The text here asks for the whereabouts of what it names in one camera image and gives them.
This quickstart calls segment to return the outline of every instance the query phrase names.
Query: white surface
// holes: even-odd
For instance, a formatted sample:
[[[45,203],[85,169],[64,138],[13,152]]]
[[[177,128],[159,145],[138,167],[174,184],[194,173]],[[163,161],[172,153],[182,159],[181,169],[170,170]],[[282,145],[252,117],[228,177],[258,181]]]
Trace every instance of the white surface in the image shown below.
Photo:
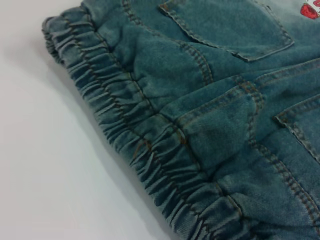
[[[45,49],[42,21],[79,3],[0,8],[0,239],[176,240]]]

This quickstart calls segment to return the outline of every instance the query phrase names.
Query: embroidered patch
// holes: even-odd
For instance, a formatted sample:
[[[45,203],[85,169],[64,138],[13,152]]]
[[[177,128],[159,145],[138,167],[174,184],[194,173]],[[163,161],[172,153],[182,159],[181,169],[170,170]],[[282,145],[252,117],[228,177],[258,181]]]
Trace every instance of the embroidered patch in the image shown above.
[[[320,17],[320,0],[306,0],[303,4],[300,13],[310,19]]]

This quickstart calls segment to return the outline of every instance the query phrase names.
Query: back pocket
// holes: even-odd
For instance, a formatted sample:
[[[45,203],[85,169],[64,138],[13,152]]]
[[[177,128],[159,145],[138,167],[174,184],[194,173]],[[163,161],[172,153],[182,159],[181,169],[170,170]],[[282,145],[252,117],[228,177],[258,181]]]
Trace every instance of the back pocket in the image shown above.
[[[256,0],[170,0],[159,7],[193,41],[246,62],[294,44],[271,8]]]
[[[274,118],[288,128],[320,164],[320,94],[287,108]]]

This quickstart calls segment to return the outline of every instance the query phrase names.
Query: blue denim fabric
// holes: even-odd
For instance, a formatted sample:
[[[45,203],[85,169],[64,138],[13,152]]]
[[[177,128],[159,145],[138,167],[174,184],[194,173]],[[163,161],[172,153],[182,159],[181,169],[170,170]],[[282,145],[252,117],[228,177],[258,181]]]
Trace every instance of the blue denim fabric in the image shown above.
[[[181,239],[320,239],[320,18],[303,3],[84,0],[44,22]]]

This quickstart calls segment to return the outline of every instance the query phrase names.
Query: pocket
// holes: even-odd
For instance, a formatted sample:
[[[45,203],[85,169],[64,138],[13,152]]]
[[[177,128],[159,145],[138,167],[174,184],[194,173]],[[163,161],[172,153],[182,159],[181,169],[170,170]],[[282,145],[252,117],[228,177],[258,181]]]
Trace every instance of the pocket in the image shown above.
[[[256,0],[170,0],[159,7],[193,41],[245,62],[294,44],[271,8]]]
[[[320,164],[320,94],[287,108],[274,119]]]

